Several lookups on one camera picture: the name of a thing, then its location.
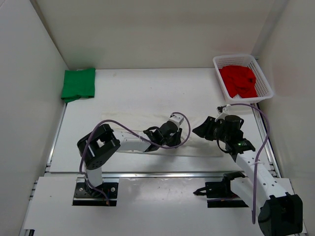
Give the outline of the green polo t shirt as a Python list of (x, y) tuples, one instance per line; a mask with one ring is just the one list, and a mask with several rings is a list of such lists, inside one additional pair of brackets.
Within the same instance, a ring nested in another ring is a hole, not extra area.
[(94, 98), (95, 68), (66, 70), (64, 72), (61, 99), (69, 103), (79, 99)]

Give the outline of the white t shirt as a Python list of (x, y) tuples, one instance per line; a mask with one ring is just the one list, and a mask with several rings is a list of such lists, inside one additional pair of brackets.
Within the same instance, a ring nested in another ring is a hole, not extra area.
[[(112, 119), (135, 132), (146, 130), (152, 126), (161, 126), (169, 118), (169, 115), (158, 114), (134, 114), (127, 112), (102, 112), (101, 119)], [(223, 152), (218, 148), (216, 142), (207, 141), (191, 133), (188, 141), (175, 149), (158, 149), (150, 152), (152, 155), (164, 156), (188, 156), (188, 157), (222, 157)]]

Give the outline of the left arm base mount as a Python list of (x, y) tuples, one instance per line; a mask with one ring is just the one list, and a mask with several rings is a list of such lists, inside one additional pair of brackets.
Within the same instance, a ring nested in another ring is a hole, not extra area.
[(95, 187), (106, 194), (107, 199), (103, 193), (90, 188), (83, 177), (79, 177), (75, 183), (73, 193), (73, 206), (86, 207), (115, 207), (118, 199), (118, 178), (103, 178), (103, 184)]

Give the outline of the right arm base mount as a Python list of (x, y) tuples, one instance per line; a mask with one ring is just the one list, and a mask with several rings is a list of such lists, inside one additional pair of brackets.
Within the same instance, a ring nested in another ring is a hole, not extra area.
[(243, 208), (248, 205), (231, 191), (231, 182), (246, 176), (238, 172), (224, 174), (221, 181), (205, 182), (205, 186), (193, 192), (195, 196), (206, 196), (207, 208)]

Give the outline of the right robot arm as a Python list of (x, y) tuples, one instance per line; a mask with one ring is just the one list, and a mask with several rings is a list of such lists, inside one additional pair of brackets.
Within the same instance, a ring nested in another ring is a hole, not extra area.
[(260, 230), (265, 236), (288, 236), (303, 230), (303, 202), (297, 194), (290, 194), (278, 180), (256, 160), (257, 150), (244, 138), (244, 120), (227, 115), (224, 119), (207, 119), (193, 133), (200, 138), (225, 143), (229, 154), (242, 169), (223, 175), (220, 182), (207, 182), (195, 195), (205, 195), (218, 203), (240, 198), (252, 209)]

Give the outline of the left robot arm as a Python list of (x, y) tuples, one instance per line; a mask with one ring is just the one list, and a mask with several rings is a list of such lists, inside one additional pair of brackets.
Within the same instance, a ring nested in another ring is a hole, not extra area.
[(103, 192), (101, 167), (118, 151), (153, 152), (172, 149), (181, 144), (181, 124), (184, 116), (173, 113), (160, 127), (144, 131), (112, 129), (104, 123), (77, 142), (81, 155), (80, 172), (85, 176), (86, 191), (93, 197)]

